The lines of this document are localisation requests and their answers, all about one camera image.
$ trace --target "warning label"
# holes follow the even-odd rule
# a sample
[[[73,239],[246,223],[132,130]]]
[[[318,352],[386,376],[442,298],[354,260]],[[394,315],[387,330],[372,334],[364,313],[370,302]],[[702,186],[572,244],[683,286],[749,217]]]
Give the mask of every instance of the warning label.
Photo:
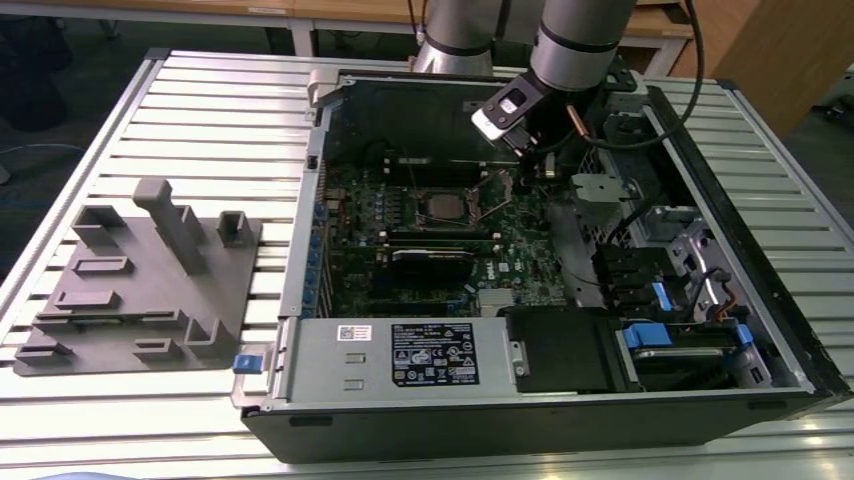
[[[392,381],[399,387],[478,385],[471,323],[391,326]]]

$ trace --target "metal bracket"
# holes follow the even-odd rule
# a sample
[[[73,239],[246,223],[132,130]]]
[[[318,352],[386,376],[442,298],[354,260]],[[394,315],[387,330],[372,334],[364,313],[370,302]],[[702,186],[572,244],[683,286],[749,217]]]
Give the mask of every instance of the metal bracket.
[[[524,377],[531,374],[528,369],[527,354],[524,352],[524,344],[522,342],[510,342],[510,364],[512,365],[512,373],[516,377]]]

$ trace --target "floor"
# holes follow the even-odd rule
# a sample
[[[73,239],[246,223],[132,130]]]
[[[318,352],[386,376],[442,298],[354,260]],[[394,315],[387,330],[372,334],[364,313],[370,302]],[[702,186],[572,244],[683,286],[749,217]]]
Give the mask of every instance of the floor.
[[[72,66],[55,74],[69,109],[65,122],[39,133],[12,130],[0,119],[0,150],[31,143],[88,146],[149,47],[240,53],[292,53],[287,31],[262,28],[121,22],[108,40],[92,20],[68,20],[64,36],[75,55]],[[322,33],[320,54],[330,57],[406,60],[418,51],[411,36]],[[523,66],[528,47],[499,45],[499,65]],[[814,113],[786,139],[842,215],[854,223],[854,132]],[[51,203],[76,166],[79,154],[25,150],[0,157],[12,180],[0,186],[0,279],[11,269]]]

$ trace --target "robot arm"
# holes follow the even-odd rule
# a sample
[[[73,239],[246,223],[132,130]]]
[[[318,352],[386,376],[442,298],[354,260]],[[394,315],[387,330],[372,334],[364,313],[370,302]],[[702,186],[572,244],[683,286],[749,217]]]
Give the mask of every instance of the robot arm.
[[[491,141],[519,156],[536,145],[520,123],[534,109],[560,96],[582,101],[602,83],[637,0],[548,0],[534,39],[531,65],[472,115]]]

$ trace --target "black cable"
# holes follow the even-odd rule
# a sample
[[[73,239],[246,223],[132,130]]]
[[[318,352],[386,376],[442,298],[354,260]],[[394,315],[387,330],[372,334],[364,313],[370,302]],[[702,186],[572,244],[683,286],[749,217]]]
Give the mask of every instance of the black cable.
[[[422,29],[427,28],[427,2],[430,2],[430,0],[422,2]]]
[[[699,92],[701,92],[701,89],[703,88],[703,78],[706,76],[706,46],[703,44],[703,32],[701,30],[699,20],[697,18],[697,9],[694,8],[694,0],[685,0],[685,6],[689,11],[691,29],[694,30],[694,42],[697,44],[697,79],[694,81],[694,91],[691,92],[691,99],[689,100],[689,104],[685,108],[685,113],[679,118],[679,122],[670,128],[670,130],[667,130],[665,133],[662,133],[658,137],[653,138],[651,140],[646,140],[639,143],[631,143],[627,145],[618,145],[614,143],[609,143],[603,140],[596,140],[595,138],[591,138],[588,135],[584,135],[582,138],[590,145],[595,147],[603,148],[606,150],[639,150],[642,148],[647,148],[654,145],[658,145],[682,128],[682,126],[685,125],[685,122],[687,122],[689,118],[691,117],[691,114],[694,113],[694,108],[697,108],[697,102],[699,100]]]
[[[572,139],[572,137],[575,136],[575,130],[572,130],[570,132],[568,135],[566,135],[560,140],[558,140],[555,143],[552,143],[551,145],[546,145],[546,146],[536,146],[531,153],[552,153],[556,152],[558,150],[560,150],[564,145],[568,143],[568,141]]]
[[[410,25],[412,25],[412,35],[418,37],[418,26],[415,25],[415,8],[412,8],[412,0],[406,0],[410,7]]]
[[[699,277],[699,282],[697,282],[697,286],[694,287],[694,292],[691,293],[689,304],[685,309],[685,318],[682,319],[685,323],[691,323],[691,318],[694,317],[694,308],[697,307],[697,302],[699,301],[699,295],[703,293],[703,285],[706,284],[706,280],[709,280],[709,278],[717,272],[723,272],[723,269],[721,267],[711,267],[703,272]]]
[[[605,245],[609,245],[611,243],[611,241],[614,241],[614,238],[617,237],[617,234],[622,230],[629,228],[629,225],[631,225],[631,223],[638,219],[638,217],[641,217],[641,215],[643,215],[646,212],[650,211],[650,208],[653,208],[653,206],[655,205],[655,202],[658,202],[658,200],[663,196],[665,196],[665,193],[663,192],[658,192],[655,195],[649,195],[643,199],[643,201],[638,205],[638,208],[635,208],[634,212],[631,212],[629,214],[629,216],[619,221],[619,223],[614,227],[614,230],[611,230],[611,233],[609,233],[609,236],[605,239]]]
[[[570,275],[572,275],[572,278],[575,278],[575,280],[578,280],[579,282],[586,283],[587,285],[592,285],[594,287],[602,287],[600,283],[596,283],[592,280],[587,280],[580,275],[576,275],[575,272],[572,272],[571,270],[567,270],[567,271],[570,272]]]

